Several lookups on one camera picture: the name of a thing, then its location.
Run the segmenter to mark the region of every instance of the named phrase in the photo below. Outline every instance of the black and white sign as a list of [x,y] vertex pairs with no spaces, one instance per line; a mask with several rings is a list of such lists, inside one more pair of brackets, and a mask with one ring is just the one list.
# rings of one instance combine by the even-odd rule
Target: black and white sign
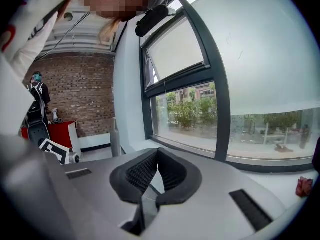
[[69,151],[70,148],[59,145],[58,143],[53,142],[52,140],[45,139],[45,141],[41,144],[40,149],[44,152],[50,152],[55,154],[60,164],[66,165],[70,163],[69,159]]

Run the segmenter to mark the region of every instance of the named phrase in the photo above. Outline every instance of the window sill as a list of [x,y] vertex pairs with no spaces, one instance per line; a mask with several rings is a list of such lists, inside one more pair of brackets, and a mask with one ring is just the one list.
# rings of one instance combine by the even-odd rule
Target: window sill
[[[185,144],[181,144],[166,138],[152,135],[150,139],[170,149],[189,152],[197,156],[214,159],[215,152],[208,151]],[[288,158],[288,159],[256,159],[248,157],[238,157],[228,155],[226,163],[231,166],[248,172],[258,173],[290,173],[302,172],[313,169],[312,156],[301,158]]]

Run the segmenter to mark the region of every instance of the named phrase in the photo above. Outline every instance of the gray surface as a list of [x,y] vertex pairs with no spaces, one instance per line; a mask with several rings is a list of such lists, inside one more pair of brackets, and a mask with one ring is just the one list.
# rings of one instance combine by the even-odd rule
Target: gray surface
[[[108,214],[101,213],[99,208],[78,192],[73,185],[73,180],[67,178],[64,168],[60,165],[56,156],[47,153],[46,157],[49,163],[48,172],[52,180],[52,186],[69,218],[76,239],[105,240],[107,236],[112,236],[112,239],[132,239],[130,234],[119,229],[112,221],[108,220],[112,213],[115,213],[114,210],[111,209]],[[82,164],[70,164],[71,167],[80,165]]]
[[[109,177],[113,169],[150,149],[100,161],[60,165],[54,154],[41,152],[21,138],[0,141],[1,186],[21,215],[39,231],[56,239],[138,238],[119,228],[134,218],[137,206],[119,199]],[[272,193],[227,164],[171,152],[201,170],[202,184],[188,201],[161,206],[158,214],[154,206],[156,194],[148,188],[142,200],[149,227],[140,239],[269,239],[290,223],[301,207],[296,205],[254,234],[229,192],[244,189],[276,219],[285,209]],[[72,180],[66,176],[65,172],[80,169],[89,169],[92,174]]]
[[92,171],[91,174],[72,179],[70,182],[96,211],[99,211],[115,226],[122,227],[126,222],[134,220],[137,205],[119,199],[110,185],[110,174],[115,168],[135,159],[148,150],[150,149],[112,159],[67,164],[63,166],[63,169],[65,172],[81,169]]
[[271,192],[237,169],[189,153],[170,151],[201,170],[202,184],[184,204],[161,206],[143,239],[242,239],[254,234],[255,230],[229,196],[240,189],[273,219],[285,211]]
[[[184,204],[162,206],[157,214],[153,191],[142,198],[146,224],[143,239],[242,239],[255,230],[231,199],[229,193],[244,189],[274,220],[284,211],[283,204],[268,190],[237,169],[214,160],[170,150],[200,168],[202,184]],[[90,206],[115,226],[133,219],[136,206],[119,200],[109,184],[110,173],[117,166],[141,155],[143,151],[100,161],[68,164],[66,172],[89,169],[92,174],[70,182]]]

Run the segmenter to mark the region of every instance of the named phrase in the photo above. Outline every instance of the window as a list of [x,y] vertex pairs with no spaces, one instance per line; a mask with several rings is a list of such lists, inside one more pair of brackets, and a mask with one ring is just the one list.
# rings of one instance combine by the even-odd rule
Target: window
[[319,123],[319,108],[232,116],[228,155],[266,160],[312,157]]
[[[153,127],[156,136],[209,152],[214,158],[217,144],[218,111],[213,95],[203,98],[201,85],[176,90],[153,98],[156,100],[156,118]],[[172,102],[179,96],[179,102]]]
[[195,33],[186,17],[174,22],[146,49],[147,87],[204,61]]
[[[183,4],[142,46],[147,138],[248,171],[311,168],[320,51],[297,8],[289,0]],[[197,53],[184,52],[190,35],[188,51]]]

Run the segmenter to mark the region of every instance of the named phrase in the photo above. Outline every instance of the white wall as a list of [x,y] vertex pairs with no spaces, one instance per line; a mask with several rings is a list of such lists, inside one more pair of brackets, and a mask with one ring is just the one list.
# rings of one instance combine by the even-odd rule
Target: white wall
[[79,138],[80,149],[110,144],[110,133]]
[[114,110],[124,151],[155,148],[160,145],[146,140],[141,98],[140,42],[136,36],[137,21],[128,22],[118,45],[113,73]]

